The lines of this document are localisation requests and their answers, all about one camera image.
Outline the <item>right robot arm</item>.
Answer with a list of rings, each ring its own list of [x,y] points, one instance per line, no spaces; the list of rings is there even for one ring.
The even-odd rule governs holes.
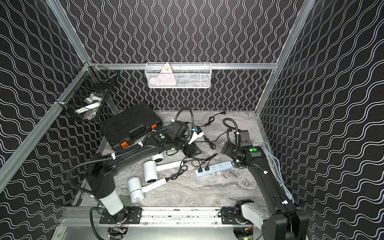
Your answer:
[[[227,141],[222,154],[234,161],[236,167],[246,168],[254,177],[267,205],[263,211],[251,200],[237,201],[235,219],[240,224],[251,222],[264,240],[304,240],[309,217],[289,200],[275,178],[265,152],[250,140],[248,131],[236,130],[235,141]]]

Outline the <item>light blue power strip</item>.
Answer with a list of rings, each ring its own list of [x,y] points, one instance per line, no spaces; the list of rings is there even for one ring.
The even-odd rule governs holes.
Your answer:
[[[205,177],[208,175],[212,175],[215,173],[223,172],[226,170],[230,170],[233,168],[232,162],[231,161],[226,161],[222,163],[217,163],[209,167],[209,170],[202,170],[199,172],[199,170],[195,170],[195,174],[197,178]]]

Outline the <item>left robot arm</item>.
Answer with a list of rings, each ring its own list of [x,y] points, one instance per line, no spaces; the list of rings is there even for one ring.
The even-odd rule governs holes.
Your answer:
[[[71,168],[67,174],[68,184],[78,191],[94,196],[108,213],[114,216],[124,209],[124,204],[116,192],[115,175],[145,158],[171,149],[187,149],[203,135],[204,132],[200,127],[189,127],[185,122],[174,121],[163,129],[149,132],[140,143],[114,156],[95,154],[93,160]],[[86,180],[90,190],[77,186],[71,180],[72,173],[85,165],[88,165]]]

